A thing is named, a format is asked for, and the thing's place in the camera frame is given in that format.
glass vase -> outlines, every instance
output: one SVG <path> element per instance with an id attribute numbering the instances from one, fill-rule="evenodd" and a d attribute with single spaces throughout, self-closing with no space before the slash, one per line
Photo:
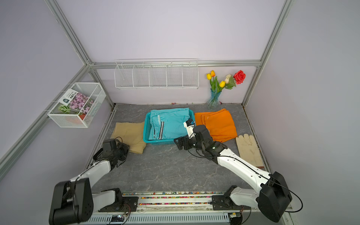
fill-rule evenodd
<path id="1" fill-rule="evenodd" d="M 221 92 L 216 93 L 210 89 L 211 98 L 206 102 L 208 109 L 217 109 L 220 106 L 219 96 Z"/>

white wire shelf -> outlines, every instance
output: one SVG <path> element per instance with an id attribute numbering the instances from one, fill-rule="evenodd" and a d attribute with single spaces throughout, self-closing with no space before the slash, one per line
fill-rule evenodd
<path id="1" fill-rule="evenodd" d="M 77 82 L 71 86 L 71 89 L 88 96 L 89 99 L 92 99 L 94 101 L 89 111 L 86 113 L 85 117 L 83 119 L 81 119 L 80 117 L 80 115 L 84 112 L 84 107 L 77 114 L 62 113 L 59 109 L 63 105 L 62 103 L 57 103 L 50 110 L 48 116 L 57 125 L 59 125 L 59 127 L 88 128 L 106 97 L 103 87 L 100 83 Z"/>
<path id="2" fill-rule="evenodd" d="M 118 89 L 197 89 L 197 59 L 115 60 Z"/>

folded orange cloth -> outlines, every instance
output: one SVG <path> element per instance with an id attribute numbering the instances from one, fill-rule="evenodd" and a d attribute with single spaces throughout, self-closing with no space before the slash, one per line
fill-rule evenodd
<path id="1" fill-rule="evenodd" d="M 217 112 L 195 113 L 196 125 L 205 125 L 214 141 L 225 142 L 236 138 L 236 127 L 226 109 Z"/>

folded beige fabric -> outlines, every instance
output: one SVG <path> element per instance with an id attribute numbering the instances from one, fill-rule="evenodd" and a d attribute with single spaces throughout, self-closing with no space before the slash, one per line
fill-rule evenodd
<path id="1" fill-rule="evenodd" d="M 142 123 L 116 123 L 111 138 L 121 137 L 122 142 L 130 145 L 130 152 L 142 154 L 146 143 L 143 140 L 144 124 Z"/>
<path id="2" fill-rule="evenodd" d="M 261 159 L 260 150 L 253 135 L 244 134 L 236 138 L 236 145 L 238 146 L 240 158 L 246 160 L 253 166 L 263 167 L 264 164 Z"/>

work glove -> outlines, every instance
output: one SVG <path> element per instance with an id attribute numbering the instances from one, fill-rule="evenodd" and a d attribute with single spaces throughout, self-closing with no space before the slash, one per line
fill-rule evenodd
<path id="1" fill-rule="evenodd" d="M 244 134 L 236 138 L 240 158 L 256 167 L 263 167 L 260 150 L 253 135 Z"/>

